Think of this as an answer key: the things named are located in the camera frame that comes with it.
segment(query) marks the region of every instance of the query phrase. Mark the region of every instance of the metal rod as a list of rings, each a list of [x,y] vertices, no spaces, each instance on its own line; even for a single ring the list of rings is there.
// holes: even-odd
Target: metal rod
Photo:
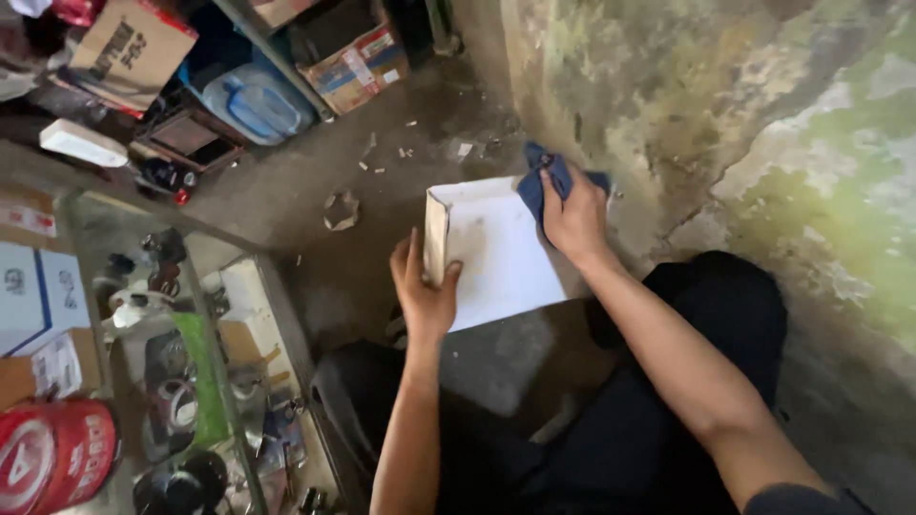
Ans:
[[[213,0],[213,2],[229,16],[229,19],[232,20],[236,27],[242,30],[242,33],[245,34],[248,39],[251,39],[252,43],[264,52],[264,55],[270,59],[270,62],[274,63],[274,66],[283,73],[283,76],[289,79],[292,85],[296,86],[296,89],[309,99],[309,102],[315,107],[315,110],[318,111],[318,115],[322,120],[328,123],[334,121],[334,112],[328,107],[328,104],[324,102],[314,89],[312,89],[311,85],[306,82],[299,71],[293,68],[286,59],[274,49],[273,45],[270,44],[270,41],[267,39],[267,25],[261,19],[257,11],[255,11],[246,0],[243,0],[241,3],[237,0]]]

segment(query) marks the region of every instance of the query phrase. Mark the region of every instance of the white box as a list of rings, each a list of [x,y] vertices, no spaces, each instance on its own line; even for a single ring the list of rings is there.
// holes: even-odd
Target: white box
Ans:
[[[573,264],[540,233],[516,192],[520,177],[433,186],[426,196],[424,265],[441,284],[461,260],[451,331],[589,295]]]
[[[0,355],[50,328],[43,311],[35,250],[0,242]]]
[[[90,326],[76,257],[5,242],[0,246],[6,278],[0,355],[28,356],[68,329]],[[11,290],[20,270],[22,294]]]

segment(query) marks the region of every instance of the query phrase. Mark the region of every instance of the person's left hand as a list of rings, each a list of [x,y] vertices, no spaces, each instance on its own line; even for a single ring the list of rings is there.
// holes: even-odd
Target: person's left hand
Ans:
[[[462,263],[454,261],[449,265],[440,288],[423,282],[423,244],[414,227],[410,238],[395,247],[389,264],[410,342],[439,343],[455,320],[455,290]]]

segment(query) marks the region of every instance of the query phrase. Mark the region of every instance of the black pants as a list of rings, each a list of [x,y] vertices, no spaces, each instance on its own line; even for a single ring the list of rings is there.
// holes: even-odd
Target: black pants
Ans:
[[[707,252],[687,263],[659,265],[643,282],[772,406],[786,310],[769,274],[739,257]],[[597,344],[624,344],[603,311],[590,311]],[[312,382],[314,399],[368,477],[378,464],[403,367],[403,352],[362,342],[327,355]],[[468,413],[447,395],[441,405],[440,513],[541,512],[567,499],[593,503],[599,512],[736,512],[712,459],[631,356],[548,445],[520,438],[495,416]]]

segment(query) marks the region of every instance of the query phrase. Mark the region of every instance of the weathered wall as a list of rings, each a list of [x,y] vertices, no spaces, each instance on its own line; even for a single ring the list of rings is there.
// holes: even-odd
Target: weathered wall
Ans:
[[[723,248],[779,277],[788,430],[879,513],[916,506],[911,8],[502,0],[523,126],[612,172],[630,263]]]

